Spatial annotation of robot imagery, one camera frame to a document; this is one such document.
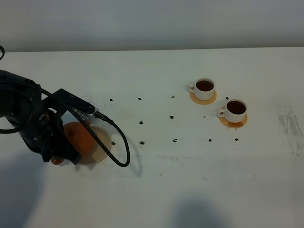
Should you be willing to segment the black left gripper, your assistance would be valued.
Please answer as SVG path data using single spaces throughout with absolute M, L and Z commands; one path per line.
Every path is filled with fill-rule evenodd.
M 67 109 L 56 99 L 47 97 L 36 106 L 32 120 L 20 131 L 27 147 L 42 156 L 43 162 L 69 160 L 80 161 L 80 153 L 64 134 L 61 116 Z

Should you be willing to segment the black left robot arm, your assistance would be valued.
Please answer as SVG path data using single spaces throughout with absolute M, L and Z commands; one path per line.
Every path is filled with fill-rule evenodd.
M 0 115 L 13 126 L 1 134 L 19 133 L 26 146 L 44 162 L 69 160 L 77 164 L 80 153 L 64 134 L 62 115 L 68 105 L 34 81 L 0 72 Z

